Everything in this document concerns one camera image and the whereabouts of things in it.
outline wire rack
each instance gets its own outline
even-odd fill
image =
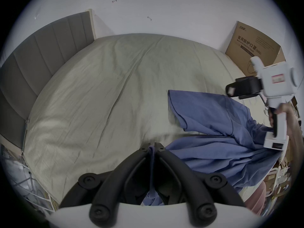
[[[45,216],[58,210],[58,203],[38,183],[24,159],[16,157],[3,145],[1,146],[1,163],[12,187],[34,209]]]

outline red label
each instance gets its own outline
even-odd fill
[[[278,75],[271,76],[271,79],[272,79],[273,84],[285,81],[284,74],[278,74]]]

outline headboard panel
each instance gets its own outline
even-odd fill
[[[0,136],[21,148],[37,96],[78,51],[94,41],[90,12],[52,22],[26,38],[0,69]]]

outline bed sheet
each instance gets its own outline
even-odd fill
[[[243,77],[222,52],[172,36],[103,37],[79,51],[44,87],[29,116],[24,157],[61,202],[80,175],[113,170],[142,143],[185,133],[169,111],[169,89],[225,94]],[[238,100],[269,125],[259,97]]]

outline fingers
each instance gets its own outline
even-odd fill
[[[292,113],[292,107],[288,103],[281,103],[279,107],[276,109],[275,113],[280,114],[282,112],[286,112],[288,114]]]
[[[272,113],[271,113],[270,109],[268,109],[268,116],[269,116],[270,126],[273,127],[273,118],[272,118]]]

